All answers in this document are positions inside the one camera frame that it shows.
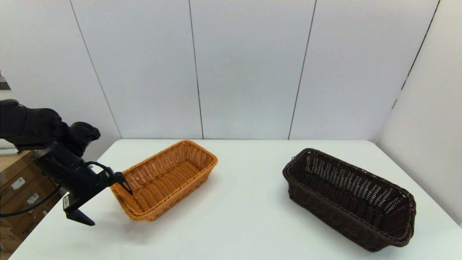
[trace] wicker basket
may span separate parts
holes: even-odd
[[[123,172],[133,195],[119,184],[111,190],[131,219],[153,221],[204,183],[217,163],[212,153],[184,140]]]
[[[305,149],[283,174],[295,203],[371,252],[403,247],[414,234],[414,197],[370,172]]]

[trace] brown cardboard box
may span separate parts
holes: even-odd
[[[0,156],[0,182],[7,182],[32,162],[32,152],[24,151],[18,155]]]
[[[7,182],[1,182],[0,205],[5,204],[8,200],[15,197],[15,195],[21,192],[28,183],[41,176],[43,176],[41,170],[33,163],[23,168],[14,176],[6,176],[5,174],[4,179],[9,180]]]
[[[16,225],[10,228],[0,227],[0,239],[10,241],[24,241],[34,230],[39,221],[26,214]]]
[[[47,177],[39,177],[29,183],[15,197],[2,205],[0,212],[3,214],[18,212],[28,209],[47,197],[55,190],[55,185]],[[11,227],[19,222],[22,215],[0,218],[0,227]]]
[[[34,210],[29,211],[30,215],[36,220],[42,220],[48,212],[59,202],[61,196],[59,194],[53,195],[47,202],[40,205]]]
[[[14,251],[16,250],[22,242],[11,241],[11,240],[0,240],[0,246],[3,250]]]

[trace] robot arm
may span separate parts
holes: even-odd
[[[87,123],[69,127],[52,109],[30,109],[14,99],[0,100],[0,138],[18,150],[34,150],[31,160],[69,192],[63,198],[67,218],[90,226],[95,223],[78,210],[88,200],[115,183],[133,194],[122,173],[82,159],[85,148],[100,136],[98,129]],[[103,171],[93,172],[91,164]]]

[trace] tabletop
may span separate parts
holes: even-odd
[[[178,141],[122,139],[98,162],[123,171]],[[59,203],[10,259],[462,259],[462,229],[371,142],[195,142],[214,153],[218,165],[199,189],[154,222],[129,219],[107,188],[80,208],[95,226],[67,220]],[[417,203],[410,243],[370,253],[292,202],[282,169],[304,148],[410,191]]]

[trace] box label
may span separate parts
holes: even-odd
[[[32,204],[34,204],[34,203],[37,201],[37,199],[38,199],[39,197],[40,197],[40,196],[39,196],[37,193],[34,193],[34,195],[30,196],[30,197],[27,199],[27,203],[28,203],[29,205],[32,205]]]
[[[15,190],[19,189],[25,183],[26,183],[26,180],[24,180],[24,178],[21,177],[17,181],[13,182],[13,184],[11,184],[11,188],[13,188],[13,190],[15,191]]]
[[[69,207],[69,196],[65,196],[64,199],[62,199],[62,204],[64,206],[64,209]]]

